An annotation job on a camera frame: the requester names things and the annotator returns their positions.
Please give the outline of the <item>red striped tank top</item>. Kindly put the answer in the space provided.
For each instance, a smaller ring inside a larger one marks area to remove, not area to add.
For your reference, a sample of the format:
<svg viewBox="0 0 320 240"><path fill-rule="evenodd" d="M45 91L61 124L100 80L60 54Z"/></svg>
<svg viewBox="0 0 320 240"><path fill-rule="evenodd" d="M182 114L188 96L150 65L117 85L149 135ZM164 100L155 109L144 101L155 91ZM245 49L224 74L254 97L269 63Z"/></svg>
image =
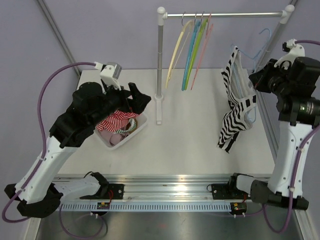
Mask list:
<svg viewBox="0 0 320 240"><path fill-rule="evenodd" d="M96 125L96 129L99 132L107 130L111 133L115 133L117 130L123 129L129 123L130 119L138 117L139 114L134 112L122 112L120 110L115 111L112 115L101 121Z"/></svg>

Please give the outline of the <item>light blue thin hanger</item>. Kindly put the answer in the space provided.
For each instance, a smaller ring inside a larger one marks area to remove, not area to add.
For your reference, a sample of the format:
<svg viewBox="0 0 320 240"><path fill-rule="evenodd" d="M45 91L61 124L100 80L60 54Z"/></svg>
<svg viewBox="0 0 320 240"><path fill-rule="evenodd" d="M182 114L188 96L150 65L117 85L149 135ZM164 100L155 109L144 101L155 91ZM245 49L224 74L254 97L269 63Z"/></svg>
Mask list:
<svg viewBox="0 0 320 240"><path fill-rule="evenodd" d="M257 65L258 65L258 57L260 56L260 54L262 53L262 51L267 47L267 44L269 43L271 36L272 36L272 31L269 28L264 28L262 29L258 34L261 35L263 32L267 31L268 32L268 37L266 38L266 40L264 41L263 45L261 46L261 48L256 52L256 54L254 56L250 56L248 55L245 51L238 49L238 51L240 53L242 53L245 57L247 57L248 59L253 61L253 70L252 72L255 73L257 70ZM240 84L240 78L239 78L239 74L236 72L236 64L233 64L232 70L234 71L234 75L235 75L235 82L236 82L236 87L237 87L237 92L240 94L241 97L244 97L244 92L241 88L241 84ZM247 112L245 114L246 119L253 124L256 121L257 118L257 107L253 108L253 118L251 118L249 116L249 113Z"/></svg>

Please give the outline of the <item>green striped tank top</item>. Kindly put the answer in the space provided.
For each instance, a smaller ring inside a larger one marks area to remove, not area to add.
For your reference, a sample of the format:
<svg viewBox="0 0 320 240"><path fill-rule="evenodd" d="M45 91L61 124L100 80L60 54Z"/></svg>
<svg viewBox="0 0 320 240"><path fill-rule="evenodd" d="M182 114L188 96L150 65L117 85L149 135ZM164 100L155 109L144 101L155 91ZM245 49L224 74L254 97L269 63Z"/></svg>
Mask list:
<svg viewBox="0 0 320 240"><path fill-rule="evenodd" d="M125 127L125 129L118 129L115 133L122 134L122 133L131 132L134 125L135 125L135 121L131 119L128 125Z"/></svg>

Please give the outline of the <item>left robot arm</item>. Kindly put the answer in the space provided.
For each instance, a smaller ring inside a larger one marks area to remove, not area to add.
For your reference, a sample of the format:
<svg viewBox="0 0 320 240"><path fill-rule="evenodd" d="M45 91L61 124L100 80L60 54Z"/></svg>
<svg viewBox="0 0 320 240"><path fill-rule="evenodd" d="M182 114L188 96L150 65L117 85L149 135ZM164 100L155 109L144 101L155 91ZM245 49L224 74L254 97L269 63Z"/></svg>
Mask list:
<svg viewBox="0 0 320 240"><path fill-rule="evenodd" d="M18 201L17 210L24 220L46 218L70 200L107 197L109 182L99 172L67 184L54 184L53 180L67 159L94 134L97 124L117 110L143 113L151 97L133 82L128 86L128 90L114 89L104 82L86 82L72 94L71 105L50 128L34 168L4 189L11 202Z"/></svg>

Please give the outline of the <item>pink tank top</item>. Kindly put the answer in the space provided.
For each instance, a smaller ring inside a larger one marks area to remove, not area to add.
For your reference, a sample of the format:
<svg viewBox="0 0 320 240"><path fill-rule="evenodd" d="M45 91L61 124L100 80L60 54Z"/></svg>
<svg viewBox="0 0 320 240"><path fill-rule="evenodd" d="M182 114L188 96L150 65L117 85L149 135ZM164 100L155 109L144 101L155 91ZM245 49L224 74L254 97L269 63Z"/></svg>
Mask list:
<svg viewBox="0 0 320 240"><path fill-rule="evenodd" d="M129 133L125 132L125 133L113 133L107 130L103 130L100 133L100 137L102 138L102 140L104 141L104 143L108 146L108 147L114 147L115 145L119 144L122 140L124 140Z"/></svg>

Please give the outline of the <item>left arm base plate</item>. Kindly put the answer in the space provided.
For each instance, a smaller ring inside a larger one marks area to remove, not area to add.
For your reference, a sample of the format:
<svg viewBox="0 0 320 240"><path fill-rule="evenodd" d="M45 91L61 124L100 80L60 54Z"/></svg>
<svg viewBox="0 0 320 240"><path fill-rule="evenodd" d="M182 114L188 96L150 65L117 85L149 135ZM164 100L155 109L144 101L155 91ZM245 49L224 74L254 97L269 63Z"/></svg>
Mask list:
<svg viewBox="0 0 320 240"><path fill-rule="evenodd" d="M125 185L121 183L109 183L108 185L103 185L98 190L97 199L99 200L122 200L124 197Z"/></svg>

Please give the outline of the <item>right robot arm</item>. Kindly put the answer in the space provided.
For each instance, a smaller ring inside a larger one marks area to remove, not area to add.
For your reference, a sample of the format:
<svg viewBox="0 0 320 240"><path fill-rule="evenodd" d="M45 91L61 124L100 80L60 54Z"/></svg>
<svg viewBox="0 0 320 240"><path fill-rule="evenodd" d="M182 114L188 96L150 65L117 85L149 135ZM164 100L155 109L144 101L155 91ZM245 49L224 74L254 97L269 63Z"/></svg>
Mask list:
<svg viewBox="0 0 320 240"><path fill-rule="evenodd" d="M320 76L319 60L298 56L288 65L276 66L270 59L263 69L249 76L259 92L277 97L280 139L276 161L268 182L253 176L234 173L228 181L227 193L239 198L247 193L263 206L307 210L309 201L303 197L302 179L309 144L320 128L320 101L312 97Z"/></svg>

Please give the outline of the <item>black white striped tank top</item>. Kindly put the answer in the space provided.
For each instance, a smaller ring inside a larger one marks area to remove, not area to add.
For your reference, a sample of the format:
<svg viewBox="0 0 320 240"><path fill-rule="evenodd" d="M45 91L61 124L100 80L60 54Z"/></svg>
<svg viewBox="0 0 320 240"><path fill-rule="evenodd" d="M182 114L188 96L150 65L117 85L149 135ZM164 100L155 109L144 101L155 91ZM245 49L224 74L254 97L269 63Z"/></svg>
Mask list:
<svg viewBox="0 0 320 240"><path fill-rule="evenodd" d="M241 51L237 46L233 47L221 76L229 109L222 118L217 146L229 153L240 132L250 130L256 121L256 93L242 66Z"/></svg>

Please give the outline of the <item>cream hanger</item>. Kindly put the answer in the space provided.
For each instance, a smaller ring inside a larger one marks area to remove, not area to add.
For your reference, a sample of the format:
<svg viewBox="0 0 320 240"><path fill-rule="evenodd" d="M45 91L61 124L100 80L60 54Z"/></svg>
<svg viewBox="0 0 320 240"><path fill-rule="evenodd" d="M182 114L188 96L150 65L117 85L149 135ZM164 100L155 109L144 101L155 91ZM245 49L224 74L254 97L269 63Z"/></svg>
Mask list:
<svg viewBox="0 0 320 240"><path fill-rule="evenodd" d="M166 76L166 81L165 81L165 88L167 89L169 86L169 82L172 78L172 74L176 68L176 65L178 63L178 60L182 54L182 51L185 47L185 44L189 38L189 35L191 33L192 27L195 26L195 24L189 20L186 24L183 24L183 20L185 17L186 12L184 12L181 16L181 32L178 36L178 39L176 41L173 53L172 53L172 57L170 60L170 64L169 64L169 68L168 68L168 72L167 72L167 76Z"/></svg>

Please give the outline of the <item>pink hanger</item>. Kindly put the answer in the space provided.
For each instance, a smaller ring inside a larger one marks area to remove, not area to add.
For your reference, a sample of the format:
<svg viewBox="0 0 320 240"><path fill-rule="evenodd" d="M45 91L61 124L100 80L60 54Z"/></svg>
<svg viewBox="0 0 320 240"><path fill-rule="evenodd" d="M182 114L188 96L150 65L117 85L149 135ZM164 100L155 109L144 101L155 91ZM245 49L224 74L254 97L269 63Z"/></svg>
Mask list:
<svg viewBox="0 0 320 240"><path fill-rule="evenodd" d="M210 13L209 17L208 17L207 28L206 28L206 32L205 32L205 38L204 38L204 42L203 42L203 45L202 45L202 48L201 48L200 57L199 57L199 60L198 60L198 63L197 63L197 68L196 68L196 71L195 71L195 74L194 74L194 77L193 77L193 80L192 80L192 84L191 84L191 88L190 88L191 91L194 88L194 84L195 84L195 81L196 81L196 78L197 78L197 74L198 74L198 71L199 71L200 66L202 64L202 61L203 61L203 58L204 58L204 55L205 55L205 51L206 51L206 47L208 45L208 42L209 42L209 39L210 39L210 36L211 36L211 32L212 32L213 27L214 27L214 24L211 23L211 18L212 18L212 13Z"/></svg>

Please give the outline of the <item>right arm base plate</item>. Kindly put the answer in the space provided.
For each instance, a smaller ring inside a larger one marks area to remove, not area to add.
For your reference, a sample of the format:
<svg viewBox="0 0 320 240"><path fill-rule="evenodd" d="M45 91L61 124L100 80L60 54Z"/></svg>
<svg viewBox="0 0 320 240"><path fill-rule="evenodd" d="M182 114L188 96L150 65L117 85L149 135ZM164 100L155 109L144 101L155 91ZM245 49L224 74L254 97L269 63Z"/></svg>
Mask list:
<svg viewBox="0 0 320 240"><path fill-rule="evenodd" d="M250 200L250 195L237 188L230 187L227 183L212 183L207 186L214 200Z"/></svg>

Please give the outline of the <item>green hanger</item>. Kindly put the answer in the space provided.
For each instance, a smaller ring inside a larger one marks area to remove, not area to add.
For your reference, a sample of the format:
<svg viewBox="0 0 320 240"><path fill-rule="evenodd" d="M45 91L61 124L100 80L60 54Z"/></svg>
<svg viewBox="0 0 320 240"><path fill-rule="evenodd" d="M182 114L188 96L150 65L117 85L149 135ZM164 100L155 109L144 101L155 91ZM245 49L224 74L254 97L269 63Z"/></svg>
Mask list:
<svg viewBox="0 0 320 240"><path fill-rule="evenodd" d="M192 51L192 55L191 55L191 62L190 62L190 66L189 66L189 69L188 69L185 91L188 88L191 71L192 71L192 68L194 66L194 63L195 63L195 60L196 60L196 56L198 54L199 46L200 46L201 40L203 38L204 31L205 31L205 28L206 28L207 24L208 24L208 20L207 19L205 19L205 20L201 19L200 20L200 26L198 28L197 35L195 37L195 42L194 42L193 51Z"/></svg>

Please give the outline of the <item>brown tank top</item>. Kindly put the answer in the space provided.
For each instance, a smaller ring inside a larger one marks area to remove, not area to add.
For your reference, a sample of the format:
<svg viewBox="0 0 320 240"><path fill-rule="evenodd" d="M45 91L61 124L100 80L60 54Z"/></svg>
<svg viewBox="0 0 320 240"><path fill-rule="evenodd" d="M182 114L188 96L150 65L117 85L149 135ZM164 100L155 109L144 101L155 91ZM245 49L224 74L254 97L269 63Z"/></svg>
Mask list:
<svg viewBox="0 0 320 240"><path fill-rule="evenodd" d="M128 121L127 132L134 132L138 127L138 122L136 118L130 118Z"/></svg>

